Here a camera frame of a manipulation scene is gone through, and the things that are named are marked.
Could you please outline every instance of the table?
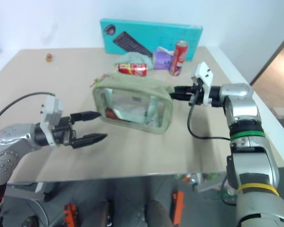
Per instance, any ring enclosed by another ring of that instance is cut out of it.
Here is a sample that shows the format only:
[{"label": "table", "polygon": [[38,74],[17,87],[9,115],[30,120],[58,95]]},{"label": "table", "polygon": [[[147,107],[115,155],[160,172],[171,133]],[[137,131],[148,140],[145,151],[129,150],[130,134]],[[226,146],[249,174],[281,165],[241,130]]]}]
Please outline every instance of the table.
[{"label": "table", "polygon": [[[51,53],[53,61],[45,61]],[[0,72],[0,110],[12,100],[36,91],[49,91],[64,102],[63,116],[95,110],[89,85],[95,78],[115,70],[120,55],[106,54],[102,48],[21,50]],[[205,47],[198,47],[192,62],[185,62],[180,76],[166,70],[150,70],[147,77],[174,86],[191,85],[196,65],[205,61],[214,73],[213,85],[229,79]],[[37,123],[45,96],[27,98],[0,117],[0,129],[13,123]],[[174,101],[172,122],[162,135],[112,125],[95,119],[77,122],[77,136],[107,133],[108,137],[92,146],[72,149],[44,147],[23,157],[10,183],[86,180],[153,174],[222,172],[230,154],[225,140],[198,140],[186,127],[189,106]],[[197,106],[193,131],[201,136],[229,136],[221,108]],[[277,164],[283,160],[273,149]]]}]

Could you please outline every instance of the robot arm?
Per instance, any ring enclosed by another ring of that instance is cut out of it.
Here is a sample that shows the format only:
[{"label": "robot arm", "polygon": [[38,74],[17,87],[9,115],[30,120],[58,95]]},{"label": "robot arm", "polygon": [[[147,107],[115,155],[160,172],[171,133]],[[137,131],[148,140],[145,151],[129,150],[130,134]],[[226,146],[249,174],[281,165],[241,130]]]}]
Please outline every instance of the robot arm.
[{"label": "robot arm", "polygon": [[80,148],[97,143],[107,136],[93,133],[76,138],[76,131],[72,129],[72,125],[76,121],[93,120],[100,114],[89,111],[61,117],[62,108],[60,100],[48,96],[42,105],[40,123],[14,124],[0,131],[0,210],[7,182],[20,159],[27,153],[47,145],[55,148],[63,144]]},{"label": "robot arm", "polygon": [[227,178],[238,190],[237,225],[284,226],[284,200],[276,190],[279,172],[252,98],[254,91],[248,84],[212,87],[212,76],[208,66],[201,63],[193,76],[194,85],[175,87],[171,97],[223,107],[231,136]]}]

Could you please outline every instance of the cyan box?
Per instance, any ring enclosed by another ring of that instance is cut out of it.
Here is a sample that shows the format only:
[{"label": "cyan box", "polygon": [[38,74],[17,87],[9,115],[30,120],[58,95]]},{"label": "cyan box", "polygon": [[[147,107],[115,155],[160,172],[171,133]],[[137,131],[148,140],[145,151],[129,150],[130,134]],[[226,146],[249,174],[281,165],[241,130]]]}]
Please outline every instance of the cyan box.
[{"label": "cyan box", "polygon": [[152,57],[158,46],[174,50],[177,41],[189,43],[186,61],[194,57],[203,28],[201,26],[152,23],[130,20],[100,20],[107,53],[140,52]]}]

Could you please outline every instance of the keyboard picture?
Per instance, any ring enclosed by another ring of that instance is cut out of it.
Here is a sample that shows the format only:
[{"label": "keyboard picture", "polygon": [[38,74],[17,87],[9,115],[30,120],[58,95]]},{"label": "keyboard picture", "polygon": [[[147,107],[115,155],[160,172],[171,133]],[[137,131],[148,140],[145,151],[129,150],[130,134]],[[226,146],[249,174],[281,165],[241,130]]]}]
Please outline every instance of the keyboard picture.
[{"label": "keyboard picture", "polygon": [[132,38],[127,32],[122,32],[113,40],[113,42],[126,52],[138,52],[152,58],[152,53]]}]

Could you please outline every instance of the soda can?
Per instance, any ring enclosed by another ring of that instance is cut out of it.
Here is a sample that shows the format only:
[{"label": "soda can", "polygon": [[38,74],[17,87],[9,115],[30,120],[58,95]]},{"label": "soda can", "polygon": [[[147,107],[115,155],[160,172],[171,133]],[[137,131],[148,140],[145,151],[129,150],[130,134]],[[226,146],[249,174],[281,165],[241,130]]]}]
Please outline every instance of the soda can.
[{"label": "soda can", "polygon": [[147,71],[146,64],[118,64],[118,71],[121,73],[137,75],[139,77],[145,77]]},{"label": "soda can", "polygon": [[187,50],[188,42],[183,40],[177,42],[169,69],[169,73],[172,76],[178,76],[180,74]]}]

